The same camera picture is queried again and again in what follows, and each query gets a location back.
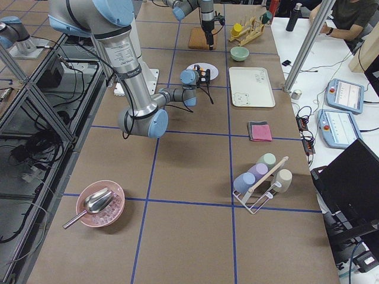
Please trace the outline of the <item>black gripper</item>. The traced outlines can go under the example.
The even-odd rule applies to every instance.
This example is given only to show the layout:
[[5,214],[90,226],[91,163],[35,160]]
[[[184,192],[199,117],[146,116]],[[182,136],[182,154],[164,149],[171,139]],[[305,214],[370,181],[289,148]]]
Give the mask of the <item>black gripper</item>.
[[205,39],[207,41],[207,44],[209,44],[209,50],[213,50],[214,47],[214,37],[213,37],[213,30],[214,30],[214,22],[213,21],[201,21],[201,27],[204,31]]

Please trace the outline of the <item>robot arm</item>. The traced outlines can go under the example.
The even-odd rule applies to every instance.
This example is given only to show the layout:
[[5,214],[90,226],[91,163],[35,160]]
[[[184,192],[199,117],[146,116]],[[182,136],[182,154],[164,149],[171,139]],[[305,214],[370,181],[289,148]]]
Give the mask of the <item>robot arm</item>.
[[164,106],[182,102],[197,103],[196,81],[199,75],[184,70],[192,81],[181,88],[165,88],[150,94],[143,68],[130,38],[134,7],[131,1],[50,1],[50,25],[57,31],[78,37],[93,37],[105,48],[106,61],[120,81],[129,108],[119,114],[119,128],[126,134],[159,138],[168,126]]
[[214,2],[212,0],[162,0],[168,7],[172,8],[172,12],[178,21],[183,20],[187,15],[198,8],[200,12],[200,24],[204,32],[206,43],[209,50],[214,47]]

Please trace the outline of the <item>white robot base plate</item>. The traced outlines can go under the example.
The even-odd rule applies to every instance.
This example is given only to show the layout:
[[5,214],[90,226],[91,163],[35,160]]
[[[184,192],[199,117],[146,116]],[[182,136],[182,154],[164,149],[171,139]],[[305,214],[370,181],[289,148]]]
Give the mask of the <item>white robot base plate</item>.
[[[142,73],[146,82],[150,95],[156,92],[156,86],[159,78],[159,69],[151,69],[144,60],[140,61],[142,67]],[[124,91],[121,87],[121,83],[117,83],[114,89],[115,96],[124,96]]]

